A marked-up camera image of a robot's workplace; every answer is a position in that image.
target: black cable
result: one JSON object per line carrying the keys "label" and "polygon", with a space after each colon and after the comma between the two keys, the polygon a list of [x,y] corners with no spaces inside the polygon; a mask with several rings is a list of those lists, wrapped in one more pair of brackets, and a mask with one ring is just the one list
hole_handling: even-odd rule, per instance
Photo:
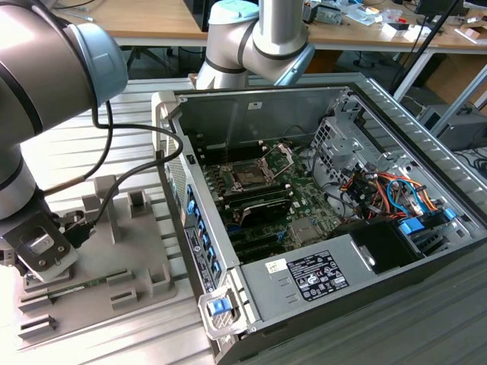
{"label": "black cable", "polygon": [[112,147],[112,140],[113,140],[113,112],[112,106],[110,101],[108,100],[105,105],[107,106],[107,114],[108,114],[108,135],[107,135],[107,143],[105,144],[105,148],[103,153],[100,156],[98,162],[89,170],[86,174],[83,175],[84,179],[88,179],[89,177],[93,176],[94,173],[100,169],[101,165],[107,159],[108,153],[110,152],[110,148]]}
{"label": "black cable", "polygon": [[184,52],[192,53],[193,55],[202,55],[203,53],[205,53],[205,51],[201,51],[201,52],[189,51],[188,49],[183,47],[180,47],[180,49],[182,49]]}
{"label": "black cable", "polygon": [[[424,53],[424,51],[428,48],[429,46],[429,43],[431,43],[431,41],[433,40],[434,36],[436,36],[436,33],[438,33],[438,31],[441,29],[441,27],[443,26],[444,22],[448,19],[448,17],[450,16],[450,14],[453,12],[453,10],[455,9],[455,7],[460,3],[460,1],[462,0],[453,0],[451,2],[451,5],[450,7],[448,8],[448,10],[441,16],[440,20],[436,23],[436,25],[433,27],[433,29],[431,30],[430,34],[426,37],[426,40],[423,42],[423,44],[421,45],[421,47],[419,47],[418,49],[418,52],[415,54],[415,58],[412,60],[412,62],[409,64],[408,68],[406,69],[406,71],[403,73],[403,76],[401,76],[395,84],[393,84],[391,86],[391,88],[389,89],[389,92],[390,94],[394,95],[394,93],[397,91],[397,89],[399,88],[399,86],[402,84],[402,82],[404,81],[404,79],[406,78],[407,74],[411,71],[411,69],[415,66],[415,64],[417,63],[417,61],[419,60],[419,57],[422,56],[422,54]],[[422,27],[424,27],[424,25],[426,24],[426,18],[425,18],[425,21],[423,21],[423,25]]]}
{"label": "black cable", "polygon": [[477,158],[473,161],[473,168],[479,171],[479,174],[487,179],[487,158]]}
{"label": "black cable", "polygon": [[67,188],[70,188],[72,186],[75,186],[79,183],[82,183],[92,177],[105,163],[107,160],[108,153],[110,152],[110,149],[112,147],[112,140],[113,140],[113,112],[112,112],[112,106],[109,101],[105,103],[107,106],[107,114],[108,114],[108,134],[107,134],[107,141],[105,142],[105,148],[103,149],[103,152],[98,159],[98,162],[95,163],[95,165],[84,175],[81,175],[79,177],[76,177],[74,179],[71,179],[69,181],[63,182],[62,184],[53,186],[52,188],[46,189],[43,191],[44,196],[49,196],[52,194],[56,194],[57,192],[61,192],[62,190],[66,190]]}
{"label": "black cable", "polygon": [[73,9],[73,8],[78,8],[83,5],[88,5],[91,4],[92,2],[95,2],[96,0],[90,0],[89,2],[83,2],[81,4],[76,4],[76,5],[69,5],[69,6],[59,6],[59,7],[54,7],[56,10],[64,10],[64,9]]}
{"label": "black cable", "polygon": [[392,90],[392,87],[394,86],[394,84],[396,82],[397,77],[401,74],[401,72],[403,72],[404,66],[406,66],[407,62],[409,61],[409,57],[411,57],[411,55],[414,53],[414,49],[416,48],[416,45],[418,44],[419,38],[421,38],[421,33],[423,31],[423,28],[425,27],[425,24],[426,24],[426,18],[423,20],[423,24],[421,24],[421,29],[419,30],[419,34],[418,34],[418,37],[416,38],[416,41],[412,45],[411,51],[409,51],[409,54],[407,55],[407,57],[404,60],[403,64],[401,65],[401,67],[399,68],[399,70],[397,70],[396,75],[394,76],[393,80],[390,82],[391,90]]}
{"label": "black cable", "polygon": [[346,207],[345,207],[345,200],[343,200],[344,196],[345,196],[345,192],[342,192],[342,194],[340,194],[340,199],[342,199],[342,208],[343,208],[342,217],[345,218]]}
{"label": "black cable", "polygon": [[349,207],[349,208],[351,208],[351,209],[355,210],[355,207],[354,207],[353,205],[351,205],[350,203],[346,202],[345,200],[343,200],[343,199],[339,198],[338,196],[334,196],[334,195],[332,195],[332,194],[330,194],[330,193],[328,193],[328,192],[325,192],[324,197],[325,197],[325,199],[327,199],[327,198],[333,198],[333,199],[335,199],[335,200],[337,200],[337,201],[339,201],[339,202],[343,203],[343,204],[344,204],[344,205],[346,205],[347,207]]}
{"label": "black cable", "polygon": [[[179,138],[177,135],[167,131],[166,129],[154,127],[152,125],[137,125],[137,124],[114,125],[113,127],[115,129],[143,129],[146,131],[153,131],[153,132],[162,133],[164,135],[169,136],[170,138],[172,138],[175,141],[175,143],[177,144],[177,149],[172,154],[170,154],[166,157],[162,157],[156,161],[144,163],[140,166],[134,167],[133,169],[131,169],[131,170],[127,171],[126,173],[124,173],[123,175],[121,175],[121,177],[119,177],[115,181],[115,183],[110,187],[110,189],[108,190],[108,192],[104,196],[103,202],[101,203],[101,206],[98,209],[97,217],[91,222],[91,224],[93,224],[93,225],[96,225],[98,223],[98,221],[101,219],[101,217],[103,216],[103,213],[107,209],[108,203],[113,198],[118,187],[125,180],[127,180],[129,177],[131,177],[137,173],[140,173],[144,170],[151,169],[152,167],[158,167],[160,165],[163,165],[166,162],[169,162],[169,161],[177,158],[181,154],[181,152],[183,151],[183,141],[181,141],[181,138]],[[109,126],[108,125],[100,125],[100,128],[101,129],[107,129],[107,128],[109,128]]]}
{"label": "black cable", "polygon": [[284,137],[286,136],[286,133],[288,133],[288,132],[289,132],[291,129],[293,129],[293,128],[299,129],[300,131],[302,131],[302,132],[303,132],[303,134],[304,134],[304,135],[312,135],[312,134],[314,134],[314,133],[307,133],[307,132],[306,132],[304,129],[302,129],[302,128],[301,128],[301,126],[300,126],[300,125],[294,124],[294,125],[291,125],[291,126],[287,127],[287,128],[286,128],[286,129],[283,131],[283,133],[282,133],[282,135],[281,135],[281,138],[284,138]]}
{"label": "black cable", "polygon": [[[99,118],[99,114],[98,114],[98,100],[97,100],[97,95],[96,95],[96,91],[95,91],[95,88],[94,88],[93,80],[91,79],[91,74],[90,74],[90,72],[88,70],[88,66],[86,65],[86,62],[83,60],[83,58],[81,57],[81,55],[78,53],[78,50],[76,49],[75,45],[72,43],[72,41],[66,35],[66,33],[64,32],[64,30],[61,28],[61,24],[59,23],[59,19],[57,17],[55,17],[54,14],[52,14],[46,8],[46,6],[43,3],[39,2],[38,0],[28,0],[28,1],[31,4],[32,11],[35,14],[37,14],[39,17],[41,17],[46,23],[48,23],[48,25],[64,41],[65,45],[72,51],[73,56],[78,60],[79,65],[81,66],[81,68],[83,69],[83,72],[84,72],[84,79],[85,79],[85,81],[86,81],[86,83],[88,85],[88,89],[90,90],[90,93],[89,93],[88,97],[89,97],[90,102],[91,102],[91,119],[93,121],[93,124],[94,125],[97,125],[98,124],[98,118]],[[110,131],[109,131],[109,134],[107,136],[107,143],[105,145],[105,150],[103,151],[100,160],[95,165],[96,170],[100,168],[100,166],[104,162],[104,159],[106,159],[106,157],[107,157],[108,150],[110,149],[110,146],[111,146],[112,137],[113,137],[113,135],[111,135],[110,134]],[[93,175],[93,173],[95,173],[96,170],[93,170],[93,169],[90,170],[89,171],[89,173],[90,173],[89,176]],[[51,189],[47,189],[44,192],[44,196],[48,196],[48,195],[54,194],[56,192],[60,192],[62,190],[65,190],[67,188],[70,188],[72,186],[75,186],[75,185],[77,185],[79,183],[82,183],[82,182],[84,182],[87,179],[85,177],[86,175],[87,174],[85,174],[83,176],[79,176],[79,177],[77,177],[75,179],[71,179],[71,180],[69,180],[67,182],[64,182],[62,184],[59,184],[59,185],[57,185],[57,186],[55,186],[55,187],[53,187]]]}

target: black connector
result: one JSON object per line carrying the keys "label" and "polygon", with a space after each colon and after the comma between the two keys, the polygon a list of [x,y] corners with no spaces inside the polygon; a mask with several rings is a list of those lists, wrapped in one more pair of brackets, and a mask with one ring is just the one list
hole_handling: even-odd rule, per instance
{"label": "black connector", "polygon": [[70,226],[63,235],[75,249],[79,249],[90,238],[93,228],[92,221],[82,221]]}

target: blue drive bracket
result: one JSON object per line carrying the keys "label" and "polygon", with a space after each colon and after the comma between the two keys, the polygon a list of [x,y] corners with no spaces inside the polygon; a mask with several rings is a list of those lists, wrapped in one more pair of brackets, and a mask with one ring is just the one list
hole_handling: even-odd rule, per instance
{"label": "blue drive bracket", "polygon": [[419,221],[418,218],[406,219],[399,226],[404,234],[410,235],[420,230],[424,230],[425,226]]}

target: blue cable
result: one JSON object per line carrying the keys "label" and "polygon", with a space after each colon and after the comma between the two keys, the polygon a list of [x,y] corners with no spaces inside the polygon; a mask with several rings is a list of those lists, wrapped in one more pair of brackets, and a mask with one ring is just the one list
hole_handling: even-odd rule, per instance
{"label": "blue cable", "polygon": [[426,206],[425,203],[423,203],[421,201],[421,199],[419,198],[419,195],[416,191],[416,189],[414,189],[414,186],[411,185],[411,183],[409,181],[405,181],[403,179],[395,179],[395,180],[392,180],[391,182],[389,182],[389,185],[387,186],[387,197],[390,201],[390,204],[392,204],[393,206],[395,206],[396,208],[400,209],[401,211],[403,211],[404,213],[406,213],[406,216],[409,217],[409,212],[401,205],[398,205],[393,197],[392,197],[392,194],[391,194],[391,191],[390,191],[390,188],[392,186],[392,184],[395,182],[395,181],[399,181],[399,182],[402,182],[404,185],[408,186],[411,191],[412,191],[412,194],[414,194],[414,197],[416,199],[416,201],[418,202],[418,205],[419,207],[425,212],[425,213],[428,213],[430,210],[428,208],[428,206]]}

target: silver metal panel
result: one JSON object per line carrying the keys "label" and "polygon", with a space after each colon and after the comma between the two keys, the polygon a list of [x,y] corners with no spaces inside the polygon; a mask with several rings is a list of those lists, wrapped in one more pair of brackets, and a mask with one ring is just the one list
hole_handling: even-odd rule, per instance
{"label": "silver metal panel", "polygon": [[[152,93],[174,88],[188,89],[191,84],[186,79],[130,82],[124,94],[113,100],[115,123],[147,123]],[[100,118],[100,122],[107,122],[104,108],[100,110]],[[120,176],[152,158],[149,133],[127,131],[116,134],[113,140],[117,148],[110,151],[98,176],[108,173]],[[90,113],[84,113],[27,142],[23,150],[37,182],[46,188],[89,170],[100,156],[104,143],[104,132],[92,127]],[[53,195],[49,197],[49,204],[53,210],[79,206],[81,194],[91,191],[92,185],[81,184]],[[0,342],[5,363],[215,363],[158,174],[152,170],[134,176],[123,185],[121,192],[132,188],[145,189],[151,197],[178,294],[171,300],[16,351],[20,339],[14,335],[10,318],[3,313],[11,312],[11,278],[17,272],[0,267]]]}

